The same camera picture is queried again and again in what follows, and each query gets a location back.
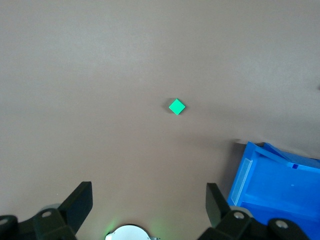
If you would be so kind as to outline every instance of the screw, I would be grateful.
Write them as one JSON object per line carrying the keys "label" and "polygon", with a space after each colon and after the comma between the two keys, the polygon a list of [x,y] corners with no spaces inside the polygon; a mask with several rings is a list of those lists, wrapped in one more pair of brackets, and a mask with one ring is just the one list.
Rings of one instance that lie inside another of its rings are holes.
{"label": "screw", "polygon": [[241,212],[239,211],[236,211],[233,216],[236,218],[236,219],[244,219],[245,218],[245,215],[243,215]]}
{"label": "screw", "polygon": [[8,222],[8,219],[7,218],[4,218],[2,220],[0,220],[0,225],[4,225]]}
{"label": "screw", "polygon": [[282,220],[275,221],[275,224],[281,229],[287,229],[289,227],[288,224],[286,224],[286,222]]}
{"label": "screw", "polygon": [[43,218],[46,218],[46,217],[49,217],[51,215],[51,212],[50,211],[46,211],[46,212],[44,212],[44,213],[42,213],[42,217]]}

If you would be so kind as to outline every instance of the blue container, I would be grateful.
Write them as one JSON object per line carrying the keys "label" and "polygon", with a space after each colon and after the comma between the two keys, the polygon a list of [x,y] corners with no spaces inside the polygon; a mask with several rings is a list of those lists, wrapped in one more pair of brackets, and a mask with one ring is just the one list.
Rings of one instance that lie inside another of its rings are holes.
{"label": "blue container", "polygon": [[263,223],[284,218],[320,240],[320,160],[249,142],[227,202]]}

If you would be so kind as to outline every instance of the green cube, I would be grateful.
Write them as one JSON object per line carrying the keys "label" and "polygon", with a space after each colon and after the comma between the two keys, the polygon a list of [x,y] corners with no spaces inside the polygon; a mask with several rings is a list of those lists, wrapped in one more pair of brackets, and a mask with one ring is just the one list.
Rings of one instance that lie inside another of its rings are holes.
{"label": "green cube", "polygon": [[169,106],[169,109],[174,112],[175,115],[179,115],[185,107],[186,106],[178,98],[176,98]]}

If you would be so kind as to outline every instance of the green light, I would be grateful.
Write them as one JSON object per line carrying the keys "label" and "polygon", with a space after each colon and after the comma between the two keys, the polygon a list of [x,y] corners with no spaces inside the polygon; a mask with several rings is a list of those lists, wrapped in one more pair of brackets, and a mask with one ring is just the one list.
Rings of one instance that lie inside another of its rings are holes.
{"label": "green light", "polygon": [[185,109],[185,105],[178,99],[176,98],[173,103],[169,106],[169,109],[175,113],[175,115],[179,115],[183,109]]}
{"label": "green light", "polygon": [[106,236],[108,233],[110,233],[111,231],[114,231],[115,228],[117,227],[118,221],[117,219],[113,219],[109,225],[106,227],[105,231],[104,231],[104,236]]}
{"label": "green light", "polygon": [[149,222],[150,234],[161,239],[178,239],[177,232],[173,231],[173,226],[170,225],[164,216],[155,216]]}

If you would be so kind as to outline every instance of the blue tray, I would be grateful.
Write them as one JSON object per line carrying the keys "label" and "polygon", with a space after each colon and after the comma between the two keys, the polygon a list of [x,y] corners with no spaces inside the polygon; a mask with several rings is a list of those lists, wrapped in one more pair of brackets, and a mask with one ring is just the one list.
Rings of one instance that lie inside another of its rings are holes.
{"label": "blue tray", "polygon": [[289,219],[320,240],[320,160],[249,142],[227,202],[265,225],[272,218]]}

